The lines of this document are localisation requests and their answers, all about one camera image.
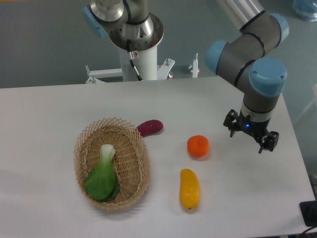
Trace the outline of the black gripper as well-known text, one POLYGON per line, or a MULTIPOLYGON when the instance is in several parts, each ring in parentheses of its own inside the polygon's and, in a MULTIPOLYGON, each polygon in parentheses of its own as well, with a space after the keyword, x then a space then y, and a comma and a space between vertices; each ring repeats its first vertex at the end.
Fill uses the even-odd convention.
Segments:
POLYGON ((242 111, 240 115, 231 109, 225 117, 223 125, 230 131, 230 137, 233 137, 235 132, 242 131, 251 136, 256 142, 259 142, 259 154, 263 150, 272 152, 279 140, 279 133, 276 131, 268 131, 267 126, 270 119, 262 122, 251 121, 249 116, 244 116, 242 111))

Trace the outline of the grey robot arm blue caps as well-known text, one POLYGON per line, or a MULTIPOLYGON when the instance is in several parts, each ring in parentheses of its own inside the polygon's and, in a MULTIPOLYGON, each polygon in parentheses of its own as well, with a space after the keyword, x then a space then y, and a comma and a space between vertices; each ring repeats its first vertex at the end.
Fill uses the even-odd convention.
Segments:
MULTIPOLYGON (((279 14, 267 14, 256 0, 221 0, 219 5, 241 35, 232 43, 214 42, 205 63, 244 94, 240 112, 231 110, 223 124, 231 134, 241 131, 251 136, 261 151, 272 151, 279 134, 267 126, 287 70, 266 55, 288 36, 288 23, 279 14)), ((95 34, 109 36, 118 48, 124 81, 159 79, 157 46, 164 29, 146 0, 93 0, 82 12, 95 34)))

